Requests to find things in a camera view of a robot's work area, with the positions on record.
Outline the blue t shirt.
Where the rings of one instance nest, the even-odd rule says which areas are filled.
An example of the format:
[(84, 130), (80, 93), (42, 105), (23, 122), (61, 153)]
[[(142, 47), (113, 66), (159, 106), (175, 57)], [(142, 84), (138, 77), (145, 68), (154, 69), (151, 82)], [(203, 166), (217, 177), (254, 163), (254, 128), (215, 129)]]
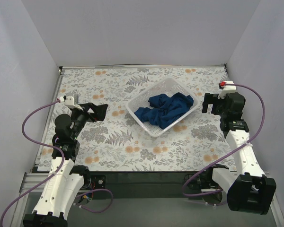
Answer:
[(190, 110), (194, 99), (178, 92), (171, 97), (166, 94), (152, 96), (148, 102), (149, 107), (140, 107), (134, 114), (141, 122), (165, 129)]

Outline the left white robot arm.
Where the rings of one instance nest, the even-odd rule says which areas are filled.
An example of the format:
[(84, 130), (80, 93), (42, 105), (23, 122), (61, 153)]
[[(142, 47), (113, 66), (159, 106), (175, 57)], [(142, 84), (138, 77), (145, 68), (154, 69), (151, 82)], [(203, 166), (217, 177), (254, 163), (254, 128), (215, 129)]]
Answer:
[(108, 105), (93, 103), (70, 107), (71, 114), (56, 117), (49, 180), (31, 214), (26, 214), (26, 227), (66, 227), (68, 213), (80, 189), (91, 185), (89, 169), (75, 166), (80, 143), (77, 138), (87, 122), (104, 121)]

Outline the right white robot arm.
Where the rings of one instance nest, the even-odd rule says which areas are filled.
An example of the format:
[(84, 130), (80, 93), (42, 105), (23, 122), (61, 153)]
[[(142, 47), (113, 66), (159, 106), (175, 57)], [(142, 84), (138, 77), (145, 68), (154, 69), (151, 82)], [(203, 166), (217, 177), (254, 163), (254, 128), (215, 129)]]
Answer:
[(242, 119), (245, 97), (239, 93), (206, 93), (202, 112), (206, 113), (212, 105), (211, 113), (220, 116), (220, 129), (232, 150), (243, 146), (233, 154), (237, 176), (221, 166), (214, 165), (213, 171), (205, 175), (205, 184), (210, 188), (218, 185), (227, 194), (227, 204), (232, 211), (265, 215), (272, 202), (276, 182), (265, 175), (261, 169), (249, 140), (249, 128)]

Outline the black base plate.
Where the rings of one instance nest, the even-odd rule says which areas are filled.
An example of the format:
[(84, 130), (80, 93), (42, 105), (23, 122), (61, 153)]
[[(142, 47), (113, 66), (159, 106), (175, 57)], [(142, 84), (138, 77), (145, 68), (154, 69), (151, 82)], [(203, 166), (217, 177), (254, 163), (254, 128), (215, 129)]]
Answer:
[[(184, 198), (182, 186), (197, 171), (91, 172), (90, 189), (108, 189), (114, 199)], [(185, 188), (187, 194), (219, 189), (209, 175), (200, 174)]]

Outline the aluminium frame rail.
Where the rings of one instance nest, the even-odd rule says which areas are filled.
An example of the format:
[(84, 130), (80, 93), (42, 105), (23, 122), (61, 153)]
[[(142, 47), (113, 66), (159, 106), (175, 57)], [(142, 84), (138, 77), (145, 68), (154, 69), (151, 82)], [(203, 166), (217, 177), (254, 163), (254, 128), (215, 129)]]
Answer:
[[(21, 183), (19, 195), (22, 195), (33, 186), (43, 181), (47, 176), (48, 172), (25, 173)], [(41, 196), (43, 188), (44, 184), (23, 196), (10, 208), (10, 211), (13, 212), (13, 216), (9, 227), (23, 227), (23, 219), (25, 214), (32, 213), (33, 208)]]

